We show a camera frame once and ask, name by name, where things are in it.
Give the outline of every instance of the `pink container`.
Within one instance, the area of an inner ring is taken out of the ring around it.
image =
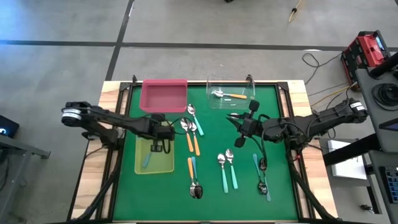
[[[139,107],[147,113],[184,113],[187,88],[185,79],[144,80]]]

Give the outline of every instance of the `black metal frame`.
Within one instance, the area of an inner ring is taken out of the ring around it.
[[[128,96],[127,96],[127,103],[126,103],[126,110],[125,110],[125,114],[130,114],[130,108],[131,108],[131,101],[132,101],[132,97],[133,97],[133,93],[134,93],[134,87],[135,86],[141,86],[142,82],[137,82],[137,79],[135,78],[135,76],[133,77],[133,81],[132,83],[127,82],[127,83],[121,83],[120,88],[119,88],[119,95],[118,95],[118,102],[116,105],[116,111],[120,111],[120,107],[121,107],[121,102],[122,102],[122,98],[123,98],[123,94],[125,92],[125,90],[128,89]],[[193,83],[188,83],[189,86],[203,86],[206,85],[206,81],[203,82],[193,82]],[[292,106],[292,102],[291,102],[291,98],[290,98],[290,92],[289,92],[289,86],[287,82],[260,82],[260,83],[255,83],[256,86],[273,86],[275,88],[275,93],[277,96],[277,103],[278,103],[278,109],[279,109],[279,115],[280,116],[285,116],[286,114],[284,113],[283,110],[283,106],[282,106],[282,98],[281,98],[281,94],[280,91],[284,92],[285,98],[286,98],[286,102],[287,102],[287,110],[289,112],[290,116],[294,116],[294,112],[293,112],[293,106]],[[106,218],[102,218],[102,208],[103,208],[103,200],[104,198],[101,199],[100,202],[100,206],[97,209],[97,213],[95,216],[94,220],[71,220],[71,215],[72,215],[72,210],[73,210],[73,206],[75,204],[75,199],[76,199],[76,193],[78,190],[78,186],[80,183],[80,179],[78,180],[78,183],[76,185],[76,189],[75,189],[75,194],[73,196],[73,200],[71,203],[71,207],[70,207],[70,211],[69,211],[69,215],[68,215],[68,219],[67,219],[67,223],[112,223],[113,222],[113,215],[114,215],[114,207],[115,207],[115,203],[116,203],[116,196],[117,196],[117,188],[118,188],[118,183],[119,183],[119,175],[120,175],[120,168],[121,168],[121,162],[123,159],[123,150],[124,150],[124,143],[126,141],[126,138],[123,137],[121,138],[120,142],[118,143],[117,149],[119,149],[118,151],[118,157],[116,159],[116,165],[115,165],[115,170],[117,170],[116,175],[114,176],[114,181],[113,181],[113,188],[112,188],[112,192],[111,192],[111,198],[109,200],[109,211],[108,211],[108,215]],[[101,184],[101,186],[103,186],[105,184],[105,182],[108,180],[108,175],[109,175],[109,170],[110,170],[110,161],[112,159],[112,150],[109,150],[106,156],[106,165],[104,168],[104,176],[103,176],[103,182]],[[304,164],[304,160],[301,157],[298,160],[298,164],[300,166],[300,175],[302,177],[302,179],[304,180],[304,182],[308,185],[308,178],[307,178],[307,173],[305,171],[305,164]],[[83,170],[83,166],[84,166],[84,161],[82,163],[81,166],[81,172]],[[295,205],[296,205],[296,212],[297,212],[297,217],[298,217],[298,221],[299,222],[307,222],[307,223],[339,223],[339,224],[344,224],[344,223],[351,223],[354,224],[353,222],[344,222],[344,221],[339,221],[339,220],[319,220],[319,219],[315,219],[315,211],[314,208],[312,206],[312,204],[310,203],[309,199],[307,199],[307,208],[308,208],[308,213],[310,215],[310,218],[304,218],[303,217],[303,210],[302,210],[302,206],[301,206],[301,201],[300,201],[300,195],[299,195],[299,191],[298,191],[298,186],[297,183],[294,181],[293,177],[292,177],[292,171],[289,169],[290,171],[290,178],[292,181],[292,190],[293,190],[293,195],[294,195],[294,199],[295,199]]]

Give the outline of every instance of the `table frame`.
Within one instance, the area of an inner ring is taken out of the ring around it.
[[[220,81],[223,83],[242,83],[245,81]],[[276,95],[277,95],[277,102],[278,102],[278,107],[280,111],[281,116],[294,116],[294,111],[293,111],[293,105],[292,105],[292,100],[290,98],[290,93],[289,93],[289,85],[288,82],[270,82],[270,81],[255,81],[256,85],[269,85],[269,86],[274,86],[275,89],[277,90]],[[119,94],[118,94],[118,100],[116,103],[116,109],[115,112],[117,113],[122,113],[122,114],[129,114],[130,107],[131,107],[131,100],[132,100],[132,92],[135,86],[141,86],[142,82],[137,81],[135,77],[133,77],[132,82],[121,82],[119,86]],[[189,86],[203,86],[206,85],[205,80],[200,80],[200,81],[188,81]],[[126,106],[124,111],[122,111],[122,104],[123,101],[126,101]],[[109,223],[113,222],[113,213],[114,213],[114,205],[116,202],[116,194],[117,194],[117,188],[118,188],[118,181],[119,181],[119,172],[120,172],[120,167],[121,167],[121,161],[123,158],[123,146],[124,146],[124,140],[125,138],[122,137],[119,141],[119,144],[114,148],[114,149],[109,149],[106,154],[106,161],[105,161],[105,166],[104,166],[104,171],[103,171],[103,178],[102,178],[102,187],[109,188],[111,184],[113,184],[111,193],[110,193],[110,198],[109,198],[109,208],[108,212],[104,218],[103,215],[103,207],[104,207],[104,202],[106,201],[105,199],[105,194],[106,190],[100,190],[100,193],[95,197],[95,205],[98,206],[97,212],[95,214],[95,219],[90,220],[89,216],[86,220],[83,220],[83,223]],[[114,160],[114,152],[117,152],[116,156],[116,162],[114,169],[112,170],[111,164],[113,163]],[[296,169],[300,172],[300,175],[302,179],[305,181],[305,183],[308,185],[308,178],[307,178],[307,173],[305,169],[305,164],[304,164],[304,157],[301,157],[300,160],[298,160],[295,163]],[[73,207],[75,204],[76,200],[76,195],[78,191],[78,187],[80,184],[80,178],[81,178],[81,173],[83,171],[83,166],[84,166],[84,161],[81,166],[81,171],[79,175],[78,182],[76,184],[76,189],[75,193],[72,198],[72,203],[70,207],[70,211],[68,214],[68,221],[73,221],[76,223],[76,220],[72,220],[72,211]],[[294,197],[295,197],[295,203],[296,203],[296,210],[297,210],[297,216],[299,220],[308,222],[319,222],[321,220],[316,220],[314,218],[318,217],[318,214],[314,211],[309,199],[305,198],[303,199],[303,192],[300,191],[300,187],[295,183],[294,179],[292,178],[292,189],[294,191]]]

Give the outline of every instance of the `gray floor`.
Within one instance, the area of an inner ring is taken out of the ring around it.
[[[115,42],[128,0],[3,0],[0,40]],[[296,1],[136,0],[125,42],[347,46],[361,30],[379,29],[398,47],[398,7],[393,0],[307,0],[288,24]],[[52,151],[34,159],[14,213],[28,223],[66,219],[87,142],[80,129],[60,122],[66,101],[98,102],[113,47],[0,45],[0,114],[21,124],[18,139]],[[122,48],[112,80],[144,78],[244,78],[306,80],[313,72],[299,50]],[[339,52],[312,52],[320,62]],[[320,68],[309,94],[345,83],[339,60]],[[314,103],[341,88],[310,97]],[[350,93],[361,99],[361,95]],[[334,103],[344,99],[340,96]],[[320,103],[317,109],[325,108]],[[373,133],[370,120],[337,127],[338,138]],[[369,203],[364,187],[335,188],[339,216],[357,222],[389,223],[385,215],[358,209]]]

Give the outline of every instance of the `spoon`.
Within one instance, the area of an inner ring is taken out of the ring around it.
[[[214,95],[216,95],[216,96],[218,96],[218,97],[230,96],[230,97],[233,97],[233,98],[240,98],[240,99],[246,99],[246,98],[248,98],[248,97],[245,96],[245,95],[224,93],[224,92],[222,92],[221,90],[215,90],[215,91],[213,91],[212,94],[214,94]]]
[[[197,156],[200,156],[198,139],[197,139],[197,135],[195,134],[195,131],[197,130],[197,126],[195,125],[195,123],[191,123],[191,124],[192,124],[191,131],[193,133],[193,142],[195,143],[195,152],[196,152]]]
[[[259,164],[260,170],[262,171],[262,173],[264,174],[264,183],[266,185],[266,187],[268,186],[267,183],[267,177],[266,177],[266,169],[268,167],[268,164],[266,163],[266,160],[264,158],[260,159],[260,164]],[[268,194],[267,194],[267,201],[271,201],[271,195],[269,193],[269,189],[268,189]]]
[[[253,153],[253,160],[254,160],[254,165],[256,165],[257,174],[259,177],[259,184],[257,185],[259,193],[266,195],[268,193],[268,188],[267,188],[267,185],[261,180],[261,174],[260,174],[260,170],[259,170],[259,165],[257,163],[257,154],[256,153]]]
[[[189,194],[191,197],[196,198],[195,196],[195,183],[193,182],[193,171],[192,171],[192,159],[191,157],[188,158],[188,168],[189,168],[189,175],[191,177],[191,186],[189,187]]]
[[[234,165],[232,165],[232,160],[234,159],[234,153],[232,152],[231,149],[227,149],[225,151],[225,156],[226,156],[226,159],[231,164],[232,184],[234,185],[234,189],[238,189],[238,182],[236,181]]]
[[[180,124],[181,124],[181,128],[184,129],[185,133],[187,134],[187,142],[188,142],[189,151],[193,152],[191,137],[189,136],[189,133],[188,133],[188,129],[191,128],[192,124],[191,124],[191,122],[189,122],[189,120],[187,120],[185,118],[181,118]]]
[[[228,184],[226,183],[226,177],[225,177],[225,170],[224,170],[224,163],[225,163],[225,156],[224,154],[220,153],[217,156],[218,163],[221,164],[221,170],[223,171],[223,188],[224,188],[224,193],[228,193]]]
[[[197,162],[195,157],[191,157],[192,160],[192,165],[193,165],[193,171],[195,173],[195,178],[196,178],[196,186],[195,186],[195,196],[197,199],[201,199],[201,197],[203,196],[203,187],[201,187],[201,185],[199,184],[198,181],[198,174],[197,174]]]
[[[192,104],[188,104],[188,113],[192,114],[193,119],[195,120],[195,123],[198,126],[198,131],[199,131],[200,136],[204,135],[203,130],[201,129],[201,126],[199,124],[199,121],[197,120],[197,117],[195,116],[195,107],[193,107]]]

